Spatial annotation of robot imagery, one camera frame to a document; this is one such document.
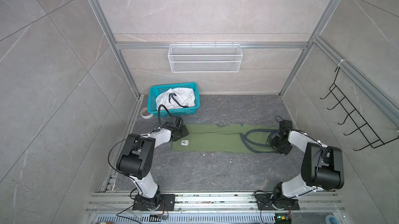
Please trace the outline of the green tank top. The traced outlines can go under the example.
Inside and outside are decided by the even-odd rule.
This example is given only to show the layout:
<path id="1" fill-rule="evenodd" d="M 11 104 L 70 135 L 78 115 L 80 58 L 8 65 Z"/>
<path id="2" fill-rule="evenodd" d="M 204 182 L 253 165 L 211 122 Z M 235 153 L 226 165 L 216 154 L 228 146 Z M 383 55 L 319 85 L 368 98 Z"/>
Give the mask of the green tank top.
<path id="1" fill-rule="evenodd" d="M 189 135 L 172 143 L 172 151 L 276 153 L 270 141 L 277 127 L 250 124 L 187 124 Z"/>

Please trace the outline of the teal plastic basket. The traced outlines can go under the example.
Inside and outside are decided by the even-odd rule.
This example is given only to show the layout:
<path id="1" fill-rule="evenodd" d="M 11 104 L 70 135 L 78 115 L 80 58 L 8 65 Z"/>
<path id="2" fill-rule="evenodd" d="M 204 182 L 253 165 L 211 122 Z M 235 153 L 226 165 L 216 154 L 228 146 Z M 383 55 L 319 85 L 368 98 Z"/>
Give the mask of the teal plastic basket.
<path id="1" fill-rule="evenodd" d="M 153 86 L 148 97 L 148 113 L 158 116 L 161 105 L 172 115 L 195 114 L 201 105 L 197 84 L 190 82 Z"/>

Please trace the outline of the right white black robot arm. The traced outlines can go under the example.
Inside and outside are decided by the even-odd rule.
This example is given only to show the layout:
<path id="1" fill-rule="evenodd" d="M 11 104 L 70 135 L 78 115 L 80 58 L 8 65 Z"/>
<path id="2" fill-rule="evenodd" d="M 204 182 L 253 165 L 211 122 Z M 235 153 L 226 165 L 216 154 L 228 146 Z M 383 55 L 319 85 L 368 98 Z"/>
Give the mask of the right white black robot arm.
<path id="1" fill-rule="evenodd" d="M 272 193 L 254 192 L 258 209 L 298 209 L 300 197 L 314 192 L 341 189 L 345 183 L 342 150 L 317 141 L 305 132 L 293 129 L 289 120 L 281 120 L 279 131 L 270 144 L 279 153 L 287 155 L 295 146 L 303 153 L 300 174 L 278 183 Z"/>

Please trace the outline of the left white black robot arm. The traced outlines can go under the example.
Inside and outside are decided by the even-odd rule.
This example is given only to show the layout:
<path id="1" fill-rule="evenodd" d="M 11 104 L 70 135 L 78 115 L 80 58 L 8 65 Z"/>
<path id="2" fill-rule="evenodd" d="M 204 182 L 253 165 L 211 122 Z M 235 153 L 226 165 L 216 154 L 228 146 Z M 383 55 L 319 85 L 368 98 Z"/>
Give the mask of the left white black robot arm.
<path id="1" fill-rule="evenodd" d="M 169 121 L 161 123 L 148 134 L 128 135 L 117 159 L 116 171 L 128 177 L 136 186 L 138 193 L 135 203 L 142 204 L 150 211 L 160 207 L 160 187 L 150 173 L 155 148 L 188 135 L 188 129 L 179 116 L 171 116 Z"/>

